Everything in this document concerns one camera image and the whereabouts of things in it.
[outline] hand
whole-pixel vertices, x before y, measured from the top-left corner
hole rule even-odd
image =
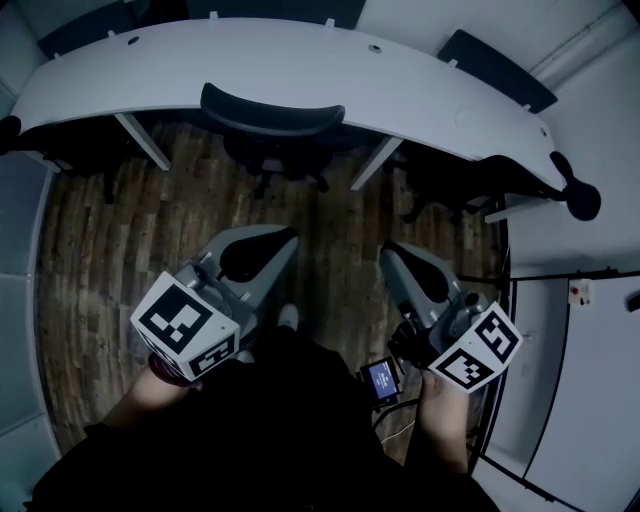
[[[147,367],[138,375],[129,392],[107,413],[102,423],[118,430],[135,428],[150,413],[179,402],[188,393],[189,388],[168,384]]]
[[[469,395],[433,372],[422,372],[418,425],[456,473],[467,472],[468,412]]]
[[[174,386],[159,379],[146,367],[131,386],[128,395],[149,411],[164,409],[182,400],[189,388]]]

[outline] black clothing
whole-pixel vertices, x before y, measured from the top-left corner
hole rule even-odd
[[[288,328],[258,363],[222,363],[144,428],[87,433],[30,510],[497,510],[418,429],[405,467],[388,458],[341,357]]]

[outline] curved desk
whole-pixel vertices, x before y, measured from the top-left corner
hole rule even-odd
[[[360,32],[270,19],[155,25],[79,48],[36,70],[12,114],[23,129],[116,114],[161,168],[169,162],[131,115],[199,108],[211,82],[288,107],[346,107],[344,122],[388,137],[352,184],[359,189],[403,139],[476,160],[506,155],[549,185],[545,123],[492,87],[430,55]]]

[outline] small screen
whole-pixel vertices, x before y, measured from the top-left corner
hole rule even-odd
[[[378,398],[387,398],[398,392],[396,383],[393,380],[391,368],[389,368],[387,361],[372,366],[369,368],[369,373],[371,374],[371,380],[373,381],[373,386],[376,388]]]

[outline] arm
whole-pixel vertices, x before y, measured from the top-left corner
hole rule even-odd
[[[405,461],[416,483],[429,481],[433,491],[425,499],[451,510],[497,508],[469,476],[467,415],[469,396],[430,371],[422,374],[422,391]]]
[[[144,426],[182,400],[189,388],[160,380],[149,368],[103,421],[36,484],[29,510],[91,508],[96,497],[117,501],[144,475]]]
[[[107,413],[102,423],[118,431],[136,429],[152,418],[154,413],[178,403],[188,393],[188,387],[168,384],[147,367],[127,394]]]

